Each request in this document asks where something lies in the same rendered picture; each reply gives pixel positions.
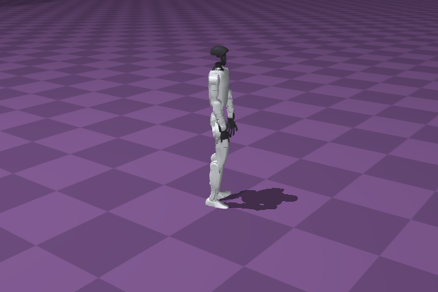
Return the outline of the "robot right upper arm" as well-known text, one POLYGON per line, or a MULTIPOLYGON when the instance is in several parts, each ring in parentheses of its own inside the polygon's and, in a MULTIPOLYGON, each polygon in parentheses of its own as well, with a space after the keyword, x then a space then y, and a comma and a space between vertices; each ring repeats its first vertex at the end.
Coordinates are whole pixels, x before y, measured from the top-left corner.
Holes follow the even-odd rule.
POLYGON ((210 86, 210 97, 211 97, 211 106, 213 106, 213 103, 215 101, 219 101, 220 102, 220 106, 221 106, 221 101, 219 99, 217 99, 217 96, 219 94, 219 83, 220 83, 220 78, 219 78, 219 74, 212 74, 211 76, 209 76, 209 86, 210 86))

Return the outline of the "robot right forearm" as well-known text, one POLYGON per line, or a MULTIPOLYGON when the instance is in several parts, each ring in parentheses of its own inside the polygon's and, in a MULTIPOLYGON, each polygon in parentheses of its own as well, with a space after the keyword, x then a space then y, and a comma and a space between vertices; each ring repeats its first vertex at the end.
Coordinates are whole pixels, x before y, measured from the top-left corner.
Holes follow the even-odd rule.
POLYGON ((222 109, 220 108, 220 102, 219 101, 215 101, 213 103, 213 113, 215 114, 216 117, 216 122, 218 124, 218 126, 220 126, 221 131, 226 129, 226 125, 225 125, 225 121, 222 115, 222 109))

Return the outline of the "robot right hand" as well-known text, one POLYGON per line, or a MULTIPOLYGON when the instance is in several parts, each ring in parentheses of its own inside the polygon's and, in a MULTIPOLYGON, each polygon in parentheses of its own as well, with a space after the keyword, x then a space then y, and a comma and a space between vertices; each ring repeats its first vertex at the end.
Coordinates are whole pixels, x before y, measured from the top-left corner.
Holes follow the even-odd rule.
MULTIPOLYGON (((226 127, 227 127, 227 126, 226 126, 226 127)), ((220 134, 221 142, 222 142, 223 140, 225 140, 225 139, 228 139, 228 141, 229 141, 229 137, 231 137, 231 135, 230 135, 229 132, 227 131, 227 128, 226 128, 226 130, 224 130, 224 131, 221 131, 220 126, 218 126, 218 128, 219 128, 219 132, 221 132, 221 134, 220 134)))

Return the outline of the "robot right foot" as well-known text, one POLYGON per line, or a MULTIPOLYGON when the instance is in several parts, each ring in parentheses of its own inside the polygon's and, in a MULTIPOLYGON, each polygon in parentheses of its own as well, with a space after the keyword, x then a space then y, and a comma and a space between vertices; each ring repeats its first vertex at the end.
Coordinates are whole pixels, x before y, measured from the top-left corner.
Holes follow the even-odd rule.
POLYGON ((221 201, 219 201, 218 199, 214 202, 211 201, 211 198, 207 198, 205 201, 205 204, 211 207, 216 207, 216 208, 220 208, 220 209, 228 209, 229 206, 222 203, 221 201))

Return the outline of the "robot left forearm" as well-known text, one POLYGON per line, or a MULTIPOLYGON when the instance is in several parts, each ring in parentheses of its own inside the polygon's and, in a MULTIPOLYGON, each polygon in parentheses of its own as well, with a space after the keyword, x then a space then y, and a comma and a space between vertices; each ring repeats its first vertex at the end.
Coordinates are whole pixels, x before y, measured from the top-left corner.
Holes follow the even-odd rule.
POLYGON ((227 107, 228 118, 233 118, 233 113, 234 113, 235 108, 233 107, 232 95, 230 98, 228 98, 226 107, 227 107))

